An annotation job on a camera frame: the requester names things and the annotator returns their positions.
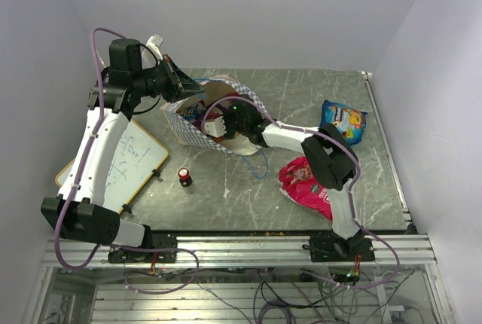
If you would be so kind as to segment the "blue checkered paper bag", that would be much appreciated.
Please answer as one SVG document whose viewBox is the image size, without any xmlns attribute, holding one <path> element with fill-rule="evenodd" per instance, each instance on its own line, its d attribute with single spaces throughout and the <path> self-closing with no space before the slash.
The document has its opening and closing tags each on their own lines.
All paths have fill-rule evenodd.
<svg viewBox="0 0 482 324">
<path fill-rule="evenodd" d="M 260 97 L 227 75 L 195 80 L 204 93 L 161 107 L 169 127 L 183 145 L 248 156 L 262 153 L 256 130 L 270 123 Z"/>
</svg>

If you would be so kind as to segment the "pink snack bag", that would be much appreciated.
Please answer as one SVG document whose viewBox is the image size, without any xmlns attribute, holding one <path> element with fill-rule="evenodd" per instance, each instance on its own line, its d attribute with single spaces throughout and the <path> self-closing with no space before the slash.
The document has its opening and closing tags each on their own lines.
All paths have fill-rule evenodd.
<svg viewBox="0 0 482 324">
<path fill-rule="evenodd" d="M 278 182 L 279 190 L 287 198 L 315 210 L 330 221 L 333 219 L 328 191 L 316 181 L 304 156 L 297 157 L 284 166 L 279 171 Z"/>
</svg>

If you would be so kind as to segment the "blue fruit candy bag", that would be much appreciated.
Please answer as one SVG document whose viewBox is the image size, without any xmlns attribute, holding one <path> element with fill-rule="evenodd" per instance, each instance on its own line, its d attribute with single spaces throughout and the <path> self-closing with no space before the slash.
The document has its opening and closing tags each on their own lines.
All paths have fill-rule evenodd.
<svg viewBox="0 0 482 324">
<path fill-rule="evenodd" d="M 322 104 L 321 113 L 321 125 L 334 125 L 349 145 L 361 142 L 367 125 L 367 112 L 326 99 Z"/>
</svg>

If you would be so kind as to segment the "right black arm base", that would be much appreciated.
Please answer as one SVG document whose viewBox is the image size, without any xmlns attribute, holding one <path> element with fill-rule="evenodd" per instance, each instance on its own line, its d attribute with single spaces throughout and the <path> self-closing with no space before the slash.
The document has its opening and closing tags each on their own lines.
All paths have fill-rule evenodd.
<svg viewBox="0 0 482 324">
<path fill-rule="evenodd" d="M 310 253 L 312 262 L 355 262 L 356 259 L 361 262 L 369 262 L 375 260 L 374 248 L 368 238 L 363 238 L 357 245 L 350 246 L 345 240 L 326 234 L 311 237 L 308 244 L 302 245 L 302 248 Z"/>
</svg>

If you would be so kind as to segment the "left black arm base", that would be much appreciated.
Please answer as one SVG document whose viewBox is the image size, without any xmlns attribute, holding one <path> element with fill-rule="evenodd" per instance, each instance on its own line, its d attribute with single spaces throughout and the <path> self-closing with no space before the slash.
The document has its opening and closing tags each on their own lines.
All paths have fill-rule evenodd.
<svg viewBox="0 0 482 324">
<path fill-rule="evenodd" d="M 127 249 L 124 246 L 114 248 L 108 254 L 110 264 L 137 263 L 174 263 L 176 259 L 177 238 L 171 234 L 153 231 L 140 247 Z"/>
</svg>

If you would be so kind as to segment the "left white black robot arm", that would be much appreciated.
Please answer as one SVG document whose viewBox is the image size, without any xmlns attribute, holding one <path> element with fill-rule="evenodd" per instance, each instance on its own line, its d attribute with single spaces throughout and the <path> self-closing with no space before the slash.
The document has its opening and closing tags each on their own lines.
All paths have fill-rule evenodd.
<svg viewBox="0 0 482 324">
<path fill-rule="evenodd" d="M 110 43 L 109 66 L 90 92 L 87 122 L 70 176 L 55 197 L 46 197 L 41 213 L 62 238 L 100 245 L 127 246 L 136 261 L 154 251 L 146 226 L 127 222 L 105 207 L 105 186 L 114 153 L 142 98 L 177 102 L 203 88 L 160 52 L 162 38 L 147 44 L 131 38 Z"/>
</svg>

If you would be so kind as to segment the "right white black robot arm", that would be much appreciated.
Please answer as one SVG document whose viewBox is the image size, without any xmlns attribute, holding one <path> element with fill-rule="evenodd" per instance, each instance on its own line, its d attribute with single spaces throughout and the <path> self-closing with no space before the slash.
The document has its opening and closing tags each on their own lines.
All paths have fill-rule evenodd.
<svg viewBox="0 0 482 324">
<path fill-rule="evenodd" d="M 228 133 L 240 133 L 255 145 L 284 148 L 304 155 L 314 179 L 327 190 L 332 212 L 332 252 L 349 260 L 364 238 L 353 188 L 360 176 L 358 158 L 332 124 L 299 127 L 270 120 L 250 102 L 236 100 L 223 114 Z"/>
</svg>

